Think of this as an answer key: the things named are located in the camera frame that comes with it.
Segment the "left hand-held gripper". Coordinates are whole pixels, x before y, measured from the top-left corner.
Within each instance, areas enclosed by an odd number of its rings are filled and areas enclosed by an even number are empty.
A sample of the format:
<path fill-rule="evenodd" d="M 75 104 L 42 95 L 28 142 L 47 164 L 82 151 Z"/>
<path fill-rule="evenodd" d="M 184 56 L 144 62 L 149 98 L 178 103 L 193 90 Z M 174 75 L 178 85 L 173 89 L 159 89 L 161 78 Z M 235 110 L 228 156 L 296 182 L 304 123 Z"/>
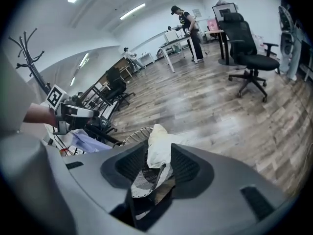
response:
<path fill-rule="evenodd" d="M 52 134 L 67 134 L 71 130 L 81 128 L 77 118 L 93 118 L 99 116 L 99 111 L 78 107 L 63 89 L 54 85 L 46 98 L 46 103 L 54 111 L 56 127 L 52 127 Z"/>

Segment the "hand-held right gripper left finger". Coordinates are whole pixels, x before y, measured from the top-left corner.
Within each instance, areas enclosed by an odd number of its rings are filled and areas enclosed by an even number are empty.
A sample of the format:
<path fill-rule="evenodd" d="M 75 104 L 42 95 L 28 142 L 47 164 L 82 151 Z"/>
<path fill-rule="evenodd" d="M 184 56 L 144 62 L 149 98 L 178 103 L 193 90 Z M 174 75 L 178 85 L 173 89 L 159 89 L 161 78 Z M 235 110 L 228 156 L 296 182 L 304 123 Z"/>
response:
<path fill-rule="evenodd" d="M 61 189 L 75 235 L 146 235 L 135 223 L 131 185 L 144 163 L 143 143 L 61 158 Z"/>

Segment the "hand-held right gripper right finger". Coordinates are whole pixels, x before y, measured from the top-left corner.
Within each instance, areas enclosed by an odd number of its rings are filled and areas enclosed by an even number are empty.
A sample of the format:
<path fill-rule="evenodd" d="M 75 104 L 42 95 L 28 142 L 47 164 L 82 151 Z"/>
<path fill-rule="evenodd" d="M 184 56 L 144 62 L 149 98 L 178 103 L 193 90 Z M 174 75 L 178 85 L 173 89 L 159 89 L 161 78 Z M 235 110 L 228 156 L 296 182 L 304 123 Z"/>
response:
<path fill-rule="evenodd" d="M 175 187 L 148 235 L 264 235 L 285 194 L 245 163 L 172 145 Z"/>

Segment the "lavender clothes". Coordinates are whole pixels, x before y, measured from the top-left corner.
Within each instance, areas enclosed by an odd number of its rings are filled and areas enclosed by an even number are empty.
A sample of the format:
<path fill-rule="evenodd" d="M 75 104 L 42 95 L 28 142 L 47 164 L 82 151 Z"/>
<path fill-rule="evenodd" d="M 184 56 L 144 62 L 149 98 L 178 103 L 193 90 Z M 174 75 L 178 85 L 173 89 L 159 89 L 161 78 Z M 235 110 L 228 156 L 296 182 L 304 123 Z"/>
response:
<path fill-rule="evenodd" d="M 83 129 L 70 131 L 72 135 L 71 144 L 86 153 L 94 153 L 112 149 L 111 146 L 90 137 Z"/>

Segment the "cream clothes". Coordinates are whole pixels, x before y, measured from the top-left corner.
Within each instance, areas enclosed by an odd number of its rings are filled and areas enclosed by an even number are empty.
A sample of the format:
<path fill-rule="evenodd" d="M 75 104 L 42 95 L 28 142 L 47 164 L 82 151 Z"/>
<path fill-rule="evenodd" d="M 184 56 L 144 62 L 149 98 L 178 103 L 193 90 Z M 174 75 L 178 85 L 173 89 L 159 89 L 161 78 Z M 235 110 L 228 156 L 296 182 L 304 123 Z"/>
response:
<path fill-rule="evenodd" d="M 161 168 L 171 162 L 171 146 L 175 144 L 188 145 L 190 140 L 181 134 L 169 134 L 166 129 L 155 124 L 148 138 L 147 165 L 149 168 Z"/>

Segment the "black coat rack stand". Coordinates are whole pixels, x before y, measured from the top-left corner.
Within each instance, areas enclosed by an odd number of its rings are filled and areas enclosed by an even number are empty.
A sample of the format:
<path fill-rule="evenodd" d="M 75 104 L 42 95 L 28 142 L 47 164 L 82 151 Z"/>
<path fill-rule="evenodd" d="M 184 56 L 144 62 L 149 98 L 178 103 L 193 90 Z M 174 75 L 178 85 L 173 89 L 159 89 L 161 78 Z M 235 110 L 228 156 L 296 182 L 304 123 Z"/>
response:
<path fill-rule="evenodd" d="M 33 76 L 36 80 L 36 82 L 38 83 L 39 87 L 42 89 L 42 91 L 48 95 L 49 92 L 51 91 L 51 86 L 50 86 L 50 83 L 46 83 L 44 81 L 44 79 L 42 78 L 42 76 L 40 75 L 39 71 L 37 70 L 37 68 L 35 67 L 35 63 L 37 61 L 39 61 L 39 59 L 42 57 L 42 55 L 45 53 L 44 50 L 42 50 L 42 52 L 36 56 L 36 57 L 31 57 L 31 54 L 29 52 L 29 49 L 28 49 L 28 42 L 30 40 L 30 38 L 33 36 L 33 34 L 37 31 L 38 29 L 35 28 L 31 34 L 29 36 L 27 36 L 27 32 L 24 31 L 23 32 L 23 37 L 20 36 L 19 37 L 19 40 L 15 40 L 13 39 L 12 37 L 8 37 L 8 39 L 12 42 L 14 42 L 17 46 L 19 46 L 20 48 L 20 52 L 18 54 L 18 58 L 20 57 L 21 54 L 24 55 L 24 58 L 26 60 L 26 63 L 24 64 L 20 64 L 20 63 L 17 63 L 16 64 L 16 69 L 19 69 L 19 68 L 28 68 L 30 70 L 30 76 Z"/>

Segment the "person's left forearm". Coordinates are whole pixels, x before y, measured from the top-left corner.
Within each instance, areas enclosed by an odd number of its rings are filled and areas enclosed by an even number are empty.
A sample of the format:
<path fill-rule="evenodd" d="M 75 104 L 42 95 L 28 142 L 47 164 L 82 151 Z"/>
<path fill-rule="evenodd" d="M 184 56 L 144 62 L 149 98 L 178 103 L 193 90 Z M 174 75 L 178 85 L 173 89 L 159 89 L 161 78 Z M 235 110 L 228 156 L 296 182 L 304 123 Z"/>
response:
<path fill-rule="evenodd" d="M 23 122 L 48 124 L 53 127 L 57 126 L 54 110 L 49 107 L 38 105 L 35 103 L 31 103 L 23 119 Z"/>

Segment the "black office chair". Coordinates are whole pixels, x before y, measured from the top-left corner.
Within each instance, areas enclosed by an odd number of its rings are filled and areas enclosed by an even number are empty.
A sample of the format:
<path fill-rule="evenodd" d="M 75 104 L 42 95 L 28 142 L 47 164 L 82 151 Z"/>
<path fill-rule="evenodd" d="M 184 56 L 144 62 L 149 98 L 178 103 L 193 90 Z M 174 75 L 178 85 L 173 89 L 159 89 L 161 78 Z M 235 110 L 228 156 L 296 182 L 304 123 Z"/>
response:
<path fill-rule="evenodd" d="M 265 43 L 267 48 L 266 55 L 258 54 L 257 47 L 252 37 L 249 24 L 243 16 L 237 12 L 224 13 L 224 19 L 219 21 L 221 29 L 229 38 L 231 44 L 230 56 L 236 65 L 245 66 L 249 71 L 243 74 L 230 74 L 228 80 L 233 78 L 245 80 L 245 83 L 239 89 L 237 96 L 242 96 L 242 91 L 249 83 L 253 83 L 264 95 L 263 102 L 267 102 L 268 94 L 264 87 L 267 86 L 265 79 L 259 77 L 259 71 L 273 71 L 279 69 L 279 62 L 270 57 L 272 47 L 277 44 Z"/>
<path fill-rule="evenodd" d="M 115 67 L 111 67 L 105 73 L 106 79 L 108 82 L 108 86 L 110 90 L 106 94 L 106 99 L 113 103 L 117 100 L 117 110 L 120 111 L 120 106 L 123 101 L 129 105 L 130 103 L 126 100 L 126 98 L 130 97 L 131 95 L 135 96 L 135 93 L 126 93 L 126 82 L 120 76 L 120 72 Z"/>

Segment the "white mesh laundry basket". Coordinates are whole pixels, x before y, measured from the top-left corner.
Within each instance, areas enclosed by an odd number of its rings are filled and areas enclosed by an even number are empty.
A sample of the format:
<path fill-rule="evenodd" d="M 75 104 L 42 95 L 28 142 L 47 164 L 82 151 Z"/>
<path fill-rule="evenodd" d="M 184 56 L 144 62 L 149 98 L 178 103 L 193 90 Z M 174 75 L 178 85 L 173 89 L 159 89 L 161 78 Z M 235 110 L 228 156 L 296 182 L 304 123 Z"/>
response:
<path fill-rule="evenodd" d="M 124 141 L 117 143 L 119 146 L 140 142 L 147 145 L 144 150 L 142 169 L 139 171 L 131 186 L 136 219 L 141 219 L 156 206 L 156 189 L 173 175 L 173 169 L 170 163 L 156 169 L 149 168 L 147 165 L 148 138 L 152 130 L 153 127 L 142 128 L 128 136 Z"/>

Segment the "white table with dark top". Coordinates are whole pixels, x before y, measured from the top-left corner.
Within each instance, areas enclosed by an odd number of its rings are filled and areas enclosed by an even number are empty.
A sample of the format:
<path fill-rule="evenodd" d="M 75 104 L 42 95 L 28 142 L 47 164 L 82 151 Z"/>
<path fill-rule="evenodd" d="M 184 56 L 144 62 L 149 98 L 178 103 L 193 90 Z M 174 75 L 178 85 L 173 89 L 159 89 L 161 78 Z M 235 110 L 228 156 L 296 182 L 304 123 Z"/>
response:
<path fill-rule="evenodd" d="M 194 44 L 193 44 L 192 38 L 189 36 L 189 37 L 184 37 L 184 38 L 176 39 L 176 40 L 171 41 L 171 42 L 169 42 L 169 43 L 166 43 L 166 44 L 164 44 L 164 45 L 162 45 L 162 46 L 160 47 L 161 52 L 162 52 L 163 56 L 165 57 L 165 59 L 166 59 L 168 65 L 169 65 L 169 67 L 170 67 L 172 73 L 175 73 L 175 70 L 174 70 L 174 67 L 173 67 L 173 65 L 172 65 L 172 62 L 171 62 L 171 60 L 170 60 L 170 58 L 169 58 L 169 55 L 168 55 L 166 49 L 167 49 L 168 47 L 173 47 L 174 45 L 178 45 L 179 48 L 180 48 L 180 53 L 182 54 L 183 58 L 185 58 L 184 50 L 182 49 L 182 46 L 181 46 L 181 42 L 184 42 L 184 41 L 189 41 L 189 42 L 190 42 L 191 50 L 192 50 L 192 53 L 193 53 L 193 55 L 194 55 L 194 62 L 195 62 L 196 64 L 198 63 L 198 59 L 197 59 L 197 55 L 196 55 L 196 52 L 195 52 L 195 48 L 194 48 Z"/>

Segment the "white box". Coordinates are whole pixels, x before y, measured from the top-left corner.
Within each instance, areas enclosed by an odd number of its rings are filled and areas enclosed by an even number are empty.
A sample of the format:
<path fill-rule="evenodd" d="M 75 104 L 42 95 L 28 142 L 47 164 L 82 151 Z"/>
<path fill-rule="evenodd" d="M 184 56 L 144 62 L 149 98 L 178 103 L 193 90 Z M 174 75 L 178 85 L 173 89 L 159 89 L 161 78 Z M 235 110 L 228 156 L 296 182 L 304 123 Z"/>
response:
<path fill-rule="evenodd" d="M 179 39 L 177 32 L 175 30 L 170 30 L 170 31 L 165 32 L 164 38 L 167 43 L 170 43 Z"/>

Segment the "round table with black base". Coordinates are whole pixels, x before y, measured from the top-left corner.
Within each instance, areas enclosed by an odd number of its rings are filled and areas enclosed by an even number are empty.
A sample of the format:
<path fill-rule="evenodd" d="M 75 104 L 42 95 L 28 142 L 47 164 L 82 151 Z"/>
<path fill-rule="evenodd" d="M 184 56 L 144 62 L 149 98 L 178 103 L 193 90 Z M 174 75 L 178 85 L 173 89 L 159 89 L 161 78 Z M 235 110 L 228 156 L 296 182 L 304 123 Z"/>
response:
<path fill-rule="evenodd" d="M 236 66 L 234 60 L 229 55 L 227 36 L 223 30 L 206 31 L 204 35 L 208 37 L 211 34 L 217 34 L 221 52 L 221 58 L 218 62 L 226 66 Z"/>

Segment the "pink box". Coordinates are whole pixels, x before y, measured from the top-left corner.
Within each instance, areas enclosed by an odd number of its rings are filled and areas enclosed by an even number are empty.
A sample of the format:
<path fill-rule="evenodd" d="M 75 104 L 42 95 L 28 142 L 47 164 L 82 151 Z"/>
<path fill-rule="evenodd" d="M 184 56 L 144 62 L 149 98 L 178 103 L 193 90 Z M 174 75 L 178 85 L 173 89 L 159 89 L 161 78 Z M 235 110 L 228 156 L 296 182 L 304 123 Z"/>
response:
<path fill-rule="evenodd" d="M 219 26 L 218 26 L 217 21 L 216 21 L 215 18 L 209 19 L 207 21 L 207 27 L 208 27 L 209 31 L 217 31 L 217 30 L 219 30 Z"/>

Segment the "black framed board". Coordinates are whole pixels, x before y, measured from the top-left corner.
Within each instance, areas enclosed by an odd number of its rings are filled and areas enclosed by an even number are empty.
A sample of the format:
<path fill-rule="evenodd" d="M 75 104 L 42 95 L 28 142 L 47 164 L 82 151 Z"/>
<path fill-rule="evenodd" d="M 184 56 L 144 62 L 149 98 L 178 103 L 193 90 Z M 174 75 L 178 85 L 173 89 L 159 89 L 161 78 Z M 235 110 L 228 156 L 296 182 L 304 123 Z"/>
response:
<path fill-rule="evenodd" d="M 220 5 L 215 5 L 212 7 L 215 14 L 216 22 L 219 25 L 219 21 L 224 20 L 224 14 L 236 13 L 238 11 L 238 6 L 235 3 L 225 3 Z"/>

